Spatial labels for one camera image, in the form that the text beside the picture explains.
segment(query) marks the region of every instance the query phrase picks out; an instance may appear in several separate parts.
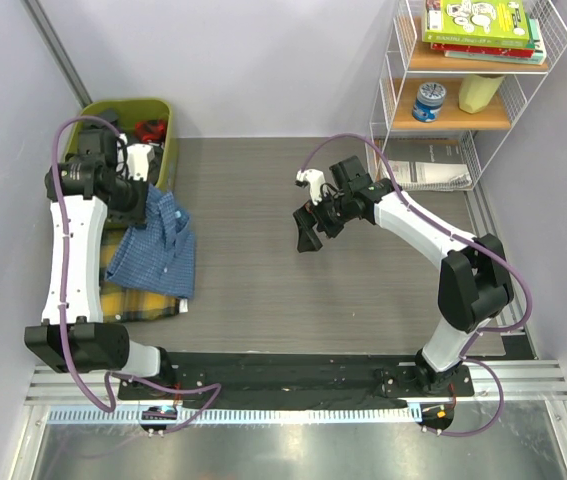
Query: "wall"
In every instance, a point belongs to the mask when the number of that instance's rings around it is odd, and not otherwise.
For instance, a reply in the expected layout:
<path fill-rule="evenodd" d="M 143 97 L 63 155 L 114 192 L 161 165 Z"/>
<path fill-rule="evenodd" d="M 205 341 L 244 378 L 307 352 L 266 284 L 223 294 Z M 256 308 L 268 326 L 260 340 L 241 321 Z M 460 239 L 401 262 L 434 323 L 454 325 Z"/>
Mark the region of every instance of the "wall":
<path fill-rule="evenodd" d="M 561 13 L 567 23 L 567 8 Z M 484 184 L 509 255 L 535 293 L 535 345 L 567 377 L 567 52 Z"/>
<path fill-rule="evenodd" d="M 181 137 L 364 132 L 394 0 L 42 1 L 93 99 L 159 96 Z"/>
<path fill-rule="evenodd" d="M 56 125 L 78 105 L 21 4 L 0 0 L 0 478 L 12 460 L 39 322 L 51 226 L 43 176 Z"/>

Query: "blue jar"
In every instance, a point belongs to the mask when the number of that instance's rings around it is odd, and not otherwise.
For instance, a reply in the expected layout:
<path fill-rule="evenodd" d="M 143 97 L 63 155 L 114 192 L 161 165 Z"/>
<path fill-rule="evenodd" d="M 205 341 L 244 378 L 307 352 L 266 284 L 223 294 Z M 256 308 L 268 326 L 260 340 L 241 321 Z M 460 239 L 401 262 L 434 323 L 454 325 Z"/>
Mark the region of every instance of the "blue jar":
<path fill-rule="evenodd" d="M 427 82 L 419 86 L 412 116 L 419 122 L 433 122 L 439 115 L 447 90 L 440 83 Z"/>

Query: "yellow plaid cloth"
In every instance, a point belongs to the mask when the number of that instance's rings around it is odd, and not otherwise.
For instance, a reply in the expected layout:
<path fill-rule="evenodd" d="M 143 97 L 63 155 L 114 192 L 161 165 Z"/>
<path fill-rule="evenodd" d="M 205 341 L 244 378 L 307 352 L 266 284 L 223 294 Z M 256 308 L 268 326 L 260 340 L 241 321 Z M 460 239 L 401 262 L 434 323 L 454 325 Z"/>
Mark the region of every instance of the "yellow plaid cloth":
<path fill-rule="evenodd" d="M 138 322 L 157 320 L 179 313 L 179 299 L 158 293 L 123 288 L 106 282 L 105 270 L 119 246 L 125 230 L 103 230 L 101 238 L 101 261 L 99 265 L 99 285 L 101 286 L 101 309 L 103 321 Z"/>

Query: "wooden shelf board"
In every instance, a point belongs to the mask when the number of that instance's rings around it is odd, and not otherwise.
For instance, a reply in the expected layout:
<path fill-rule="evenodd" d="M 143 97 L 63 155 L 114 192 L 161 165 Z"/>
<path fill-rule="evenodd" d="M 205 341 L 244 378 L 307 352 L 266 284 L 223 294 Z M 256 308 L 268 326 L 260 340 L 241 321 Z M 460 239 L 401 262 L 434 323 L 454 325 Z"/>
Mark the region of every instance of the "wooden shelf board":
<path fill-rule="evenodd" d="M 403 93 L 396 108 L 392 130 L 509 130 L 511 127 L 500 95 L 492 98 L 485 110 L 479 113 L 466 113 L 459 108 L 460 78 L 406 78 Z M 401 86 L 395 80 L 395 88 Z M 412 116 L 416 93 L 424 82 L 439 82 L 447 89 L 447 96 L 438 118 L 434 122 L 419 122 Z"/>
<path fill-rule="evenodd" d="M 449 58 L 444 52 L 432 50 L 429 43 L 421 41 L 421 18 L 414 18 L 418 40 L 410 61 L 410 70 L 422 72 L 491 72 L 491 73 L 544 73 L 548 71 L 547 62 L 541 65 L 522 65 L 519 63 L 486 62 Z"/>

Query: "stack of books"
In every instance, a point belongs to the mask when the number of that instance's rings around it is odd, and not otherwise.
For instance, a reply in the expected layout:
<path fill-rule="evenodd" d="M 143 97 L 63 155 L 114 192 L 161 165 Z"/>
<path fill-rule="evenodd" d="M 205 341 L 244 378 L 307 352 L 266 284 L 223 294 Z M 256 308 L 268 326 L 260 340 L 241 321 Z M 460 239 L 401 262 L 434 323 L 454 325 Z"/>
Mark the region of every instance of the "stack of books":
<path fill-rule="evenodd" d="M 425 0 L 423 41 L 446 57 L 541 65 L 547 51 L 538 20 L 521 1 Z"/>

